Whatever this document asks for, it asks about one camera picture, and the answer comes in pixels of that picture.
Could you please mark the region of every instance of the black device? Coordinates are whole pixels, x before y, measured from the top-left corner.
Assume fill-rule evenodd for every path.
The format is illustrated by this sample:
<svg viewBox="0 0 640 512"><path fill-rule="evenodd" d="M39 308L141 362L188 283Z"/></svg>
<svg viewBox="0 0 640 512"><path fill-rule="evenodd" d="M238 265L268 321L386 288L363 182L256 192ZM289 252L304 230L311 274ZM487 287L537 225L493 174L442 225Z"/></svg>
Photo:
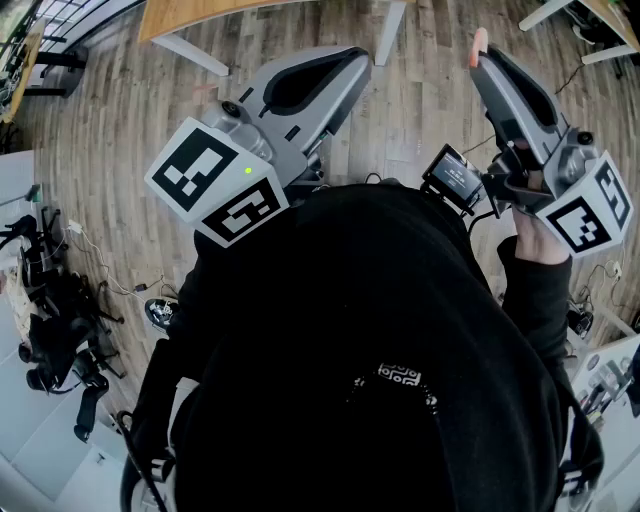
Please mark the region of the black device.
<svg viewBox="0 0 640 512"><path fill-rule="evenodd" d="M473 207L486 195L480 171L449 144L440 150L422 179L420 190L435 192L472 216Z"/></svg>

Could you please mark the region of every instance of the black sleeve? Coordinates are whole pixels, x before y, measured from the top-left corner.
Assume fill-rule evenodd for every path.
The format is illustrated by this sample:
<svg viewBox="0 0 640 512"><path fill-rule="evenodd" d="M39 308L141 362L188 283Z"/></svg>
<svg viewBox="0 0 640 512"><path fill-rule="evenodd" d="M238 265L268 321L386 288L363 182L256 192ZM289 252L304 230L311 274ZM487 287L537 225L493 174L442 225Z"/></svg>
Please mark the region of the black sleeve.
<svg viewBox="0 0 640 512"><path fill-rule="evenodd" d="M507 238L498 247L507 274L502 307L555 375L565 355L572 260L543 265L517 259L516 241Z"/></svg>

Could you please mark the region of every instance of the white cable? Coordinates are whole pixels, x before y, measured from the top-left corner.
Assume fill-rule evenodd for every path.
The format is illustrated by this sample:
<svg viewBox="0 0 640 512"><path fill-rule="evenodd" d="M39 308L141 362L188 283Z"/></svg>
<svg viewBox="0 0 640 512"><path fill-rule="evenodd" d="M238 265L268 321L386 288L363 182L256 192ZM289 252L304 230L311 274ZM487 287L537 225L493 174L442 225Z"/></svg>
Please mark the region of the white cable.
<svg viewBox="0 0 640 512"><path fill-rule="evenodd" d="M68 231L68 230L69 230L69 228L64 228L64 229L62 230L62 242L60 242L60 243L58 244L58 247L56 247L56 250L55 250L55 251L53 251L51 254L49 254L49 256L47 256L46 258L42 258L42 261L43 261L43 262L44 262L44 261L47 261L49 258L53 258L53 255L54 255L55 253L57 253L57 252L58 252L58 249L60 249L60 247L62 247L62 244L63 244L63 243L65 242L65 240L67 239L67 231Z"/></svg>
<svg viewBox="0 0 640 512"><path fill-rule="evenodd" d="M109 266L105 264L104 262L104 258L102 257L102 251L100 250L100 247L98 247L97 245L91 243L91 240L89 240L89 237L87 236L87 234L84 232L84 229L81 231L82 235L84 236L85 240L87 241L87 243L93 247L96 251L98 251L98 256L100 256L100 264L102 265L102 268L106 269L107 271L107 281L109 279L111 279L118 288L120 288L120 290L122 291L122 293L124 293L125 295L133 295L136 299L138 299L139 301L141 301L143 304L146 302L142 297L140 297L140 295L138 295L137 293L133 293L129 290L126 290L125 288L123 288L122 286L120 286L120 283L118 281L116 281L111 274L109 273Z"/></svg>

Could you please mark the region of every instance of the office chair wheel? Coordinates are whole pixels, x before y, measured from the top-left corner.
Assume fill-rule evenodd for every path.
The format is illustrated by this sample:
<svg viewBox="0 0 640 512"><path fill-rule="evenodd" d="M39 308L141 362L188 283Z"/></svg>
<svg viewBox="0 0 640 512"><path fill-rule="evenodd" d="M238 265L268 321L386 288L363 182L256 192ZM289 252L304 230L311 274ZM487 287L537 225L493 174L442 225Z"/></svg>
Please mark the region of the office chair wheel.
<svg viewBox="0 0 640 512"><path fill-rule="evenodd" d="M83 443L86 443L89 440L89 436L91 434L91 432L89 432L86 428L80 425L76 425L75 427L73 427L73 433Z"/></svg>

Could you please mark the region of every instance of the electronic equipment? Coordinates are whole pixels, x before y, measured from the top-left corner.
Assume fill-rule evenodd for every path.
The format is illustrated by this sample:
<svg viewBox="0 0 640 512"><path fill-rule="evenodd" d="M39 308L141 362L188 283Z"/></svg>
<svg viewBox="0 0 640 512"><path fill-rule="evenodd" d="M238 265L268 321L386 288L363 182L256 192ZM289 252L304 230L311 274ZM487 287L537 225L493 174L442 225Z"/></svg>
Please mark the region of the electronic equipment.
<svg viewBox="0 0 640 512"><path fill-rule="evenodd" d="M509 204L536 216L574 257L622 242L633 204L620 173L593 135L571 127L555 96L479 29L471 78L496 131L500 154L482 176L494 213ZM528 188L541 171L541 190Z"/></svg>
<svg viewBox="0 0 640 512"><path fill-rule="evenodd" d="M486 197L481 177L471 162L445 144L422 175L424 183L420 190L435 192L462 211L475 215L473 207Z"/></svg>
<svg viewBox="0 0 640 512"><path fill-rule="evenodd" d="M356 47L310 48L268 62L237 103L188 118L145 176L182 220L229 247L323 184L317 150L371 77Z"/></svg>

